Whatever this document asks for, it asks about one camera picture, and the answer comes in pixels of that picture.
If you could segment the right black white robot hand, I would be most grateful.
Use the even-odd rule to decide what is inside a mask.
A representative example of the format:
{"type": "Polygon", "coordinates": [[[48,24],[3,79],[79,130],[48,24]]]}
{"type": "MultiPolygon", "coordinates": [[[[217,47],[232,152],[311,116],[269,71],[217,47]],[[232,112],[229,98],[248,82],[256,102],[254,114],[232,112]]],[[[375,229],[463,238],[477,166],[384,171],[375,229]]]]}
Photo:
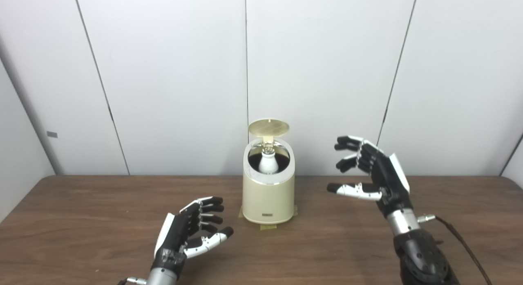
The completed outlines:
{"type": "Polygon", "coordinates": [[[371,141],[350,135],[338,137],[334,148],[353,152],[336,164],[340,172],[357,168],[370,175],[372,182],[329,183],[328,192],[375,201],[385,218],[396,211],[413,210],[410,186],[395,153],[387,156],[371,141]]]}

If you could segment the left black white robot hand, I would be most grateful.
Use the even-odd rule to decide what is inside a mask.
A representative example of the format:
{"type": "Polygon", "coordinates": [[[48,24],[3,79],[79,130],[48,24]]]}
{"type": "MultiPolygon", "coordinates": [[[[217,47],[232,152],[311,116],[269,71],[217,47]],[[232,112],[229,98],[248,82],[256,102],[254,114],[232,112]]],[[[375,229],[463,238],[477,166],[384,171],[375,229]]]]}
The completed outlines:
{"type": "Polygon", "coordinates": [[[214,214],[224,211],[223,201],[207,196],[177,214],[167,214],[155,244],[148,285],[175,285],[188,259],[211,251],[233,235],[232,227],[216,227],[224,221],[214,214]]]}

